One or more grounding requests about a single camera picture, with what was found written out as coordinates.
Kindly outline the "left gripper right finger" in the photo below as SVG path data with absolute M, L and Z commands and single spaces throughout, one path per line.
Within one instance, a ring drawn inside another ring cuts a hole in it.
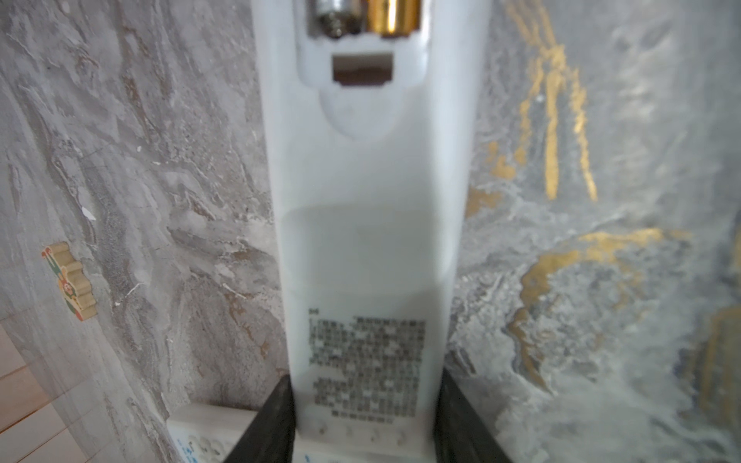
M 474 407 L 443 370 L 433 429 L 438 463 L 512 463 Z

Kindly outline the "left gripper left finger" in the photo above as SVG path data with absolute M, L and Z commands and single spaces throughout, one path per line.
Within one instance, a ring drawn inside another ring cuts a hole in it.
M 296 416 L 291 377 L 284 375 L 225 463 L 289 463 L 293 460 Z

